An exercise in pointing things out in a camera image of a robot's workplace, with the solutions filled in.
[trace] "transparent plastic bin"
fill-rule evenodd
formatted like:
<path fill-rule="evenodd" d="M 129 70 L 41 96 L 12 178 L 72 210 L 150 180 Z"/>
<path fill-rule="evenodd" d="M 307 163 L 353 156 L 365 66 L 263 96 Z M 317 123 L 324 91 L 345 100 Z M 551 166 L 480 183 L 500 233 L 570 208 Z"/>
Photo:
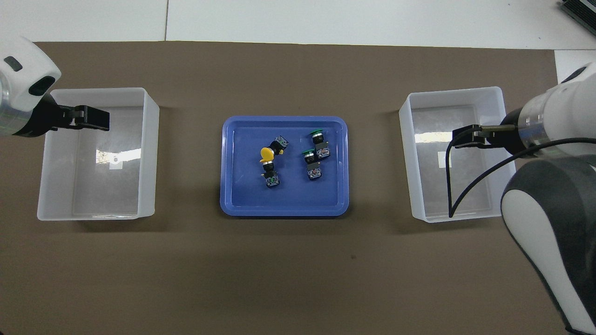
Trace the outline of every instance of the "transparent plastic bin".
<path fill-rule="evenodd" d="M 45 135 L 38 218 L 118 220 L 155 212 L 159 107 L 143 88 L 56 89 L 56 103 L 110 112 L 110 131 Z"/>
<path fill-rule="evenodd" d="M 499 87 L 411 93 L 399 110 L 412 215 L 426 222 L 501 215 L 501 195 L 515 173 L 510 163 L 477 184 L 448 216 L 445 150 L 451 131 L 471 124 L 498 125 L 505 117 Z M 481 173 L 510 157 L 504 149 L 451 150 L 453 201 Z"/>

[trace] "blue tray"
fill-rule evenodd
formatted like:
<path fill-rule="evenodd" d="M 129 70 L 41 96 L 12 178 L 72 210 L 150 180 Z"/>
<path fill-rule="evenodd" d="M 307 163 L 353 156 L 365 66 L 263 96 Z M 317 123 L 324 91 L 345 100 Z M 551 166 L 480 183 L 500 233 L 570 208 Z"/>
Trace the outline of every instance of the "blue tray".
<path fill-rule="evenodd" d="M 322 177 L 306 175 L 302 152 L 314 148 L 309 135 L 322 128 L 331 156 Z M 280 184 L 261 176 L 260 149 L 282 135 L 289 145 L 275 156 Z M 338 216 L 349 205 L 347 126 L 334 116 L 232 116 L 223 124 L 219 203 L 233 216 Z"/>

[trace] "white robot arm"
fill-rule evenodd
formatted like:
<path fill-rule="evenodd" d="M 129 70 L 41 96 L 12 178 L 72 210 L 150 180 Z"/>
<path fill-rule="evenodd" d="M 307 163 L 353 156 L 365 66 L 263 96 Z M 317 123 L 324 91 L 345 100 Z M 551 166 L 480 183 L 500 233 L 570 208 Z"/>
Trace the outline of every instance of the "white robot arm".
<path fill-rule="evenodd" d="M 454 130 L 449 145 L 504 147 L 512 158 L 544 158 L 525 164 L 512 177 L 501 212 L 573 334 L 596 335 L 595 138 L 596 63 L 590 63 L 498 126 Z M 559 143 L 553 141 L 571 144 L 546 147 Z M 450 215 L 454 210 L 450 200 Z"/>
<path fill-rule="evenodd" d="M 36 137 L 57 128 L 110 128 L 110 115 L 89 106 L 59 106 L 46 94 L 61 76 L 31 41 L 0 39 L 0 136 Z"/>

